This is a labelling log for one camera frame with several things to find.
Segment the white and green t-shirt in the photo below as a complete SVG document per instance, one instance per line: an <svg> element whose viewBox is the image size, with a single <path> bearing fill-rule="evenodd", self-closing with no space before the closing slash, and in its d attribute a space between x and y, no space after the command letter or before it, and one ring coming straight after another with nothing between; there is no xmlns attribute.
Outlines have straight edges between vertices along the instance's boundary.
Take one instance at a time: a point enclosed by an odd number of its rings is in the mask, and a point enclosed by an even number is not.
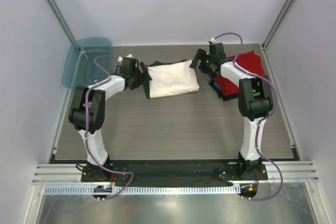
<svg viewBox="0 0 336 224"><path fill-rule="evenodd" d="M170 97L199 91L195 69L191 60L176 63L156 61L147 66L151 80L143 85L146 98Z"/></svg>

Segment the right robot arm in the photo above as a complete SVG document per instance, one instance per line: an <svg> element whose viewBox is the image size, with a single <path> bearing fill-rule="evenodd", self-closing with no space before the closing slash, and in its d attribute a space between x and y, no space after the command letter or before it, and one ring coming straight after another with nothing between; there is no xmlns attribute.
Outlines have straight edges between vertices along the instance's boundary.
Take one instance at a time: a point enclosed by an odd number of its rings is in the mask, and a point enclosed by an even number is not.
<svg viewBox="0 0 336 224"><path fill-rule="evenodd" d="M236 171L241 179L250 179L261 171L263 129L274 109L272 83L266 75L252 73L227 58L222 43L210 43L208 51L198 49L190 68L199 68L212 77L219 74L238 86L238 109L244 119L244 138Z"/></svg>

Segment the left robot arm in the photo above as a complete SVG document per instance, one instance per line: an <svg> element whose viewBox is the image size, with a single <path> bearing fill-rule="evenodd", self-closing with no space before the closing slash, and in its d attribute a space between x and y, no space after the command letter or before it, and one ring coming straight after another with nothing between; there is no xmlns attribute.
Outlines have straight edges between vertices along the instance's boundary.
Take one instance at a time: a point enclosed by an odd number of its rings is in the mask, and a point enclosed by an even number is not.
<svg viewBox="0 0 336 224"><path fill-rule="evenodd" d="M88 167L93 169L94 176L102 182L107 181L113 173L101 130L105 120L106 101L115 94L126 89L134 90L152 80L147 66L131 55L112 56L120 63L114 73L98 63L98 60L105 57L109 58L109 55L98 56L93 63L107 77L91 86L76 87L68 114L69 122L83 139Z"/></svg>

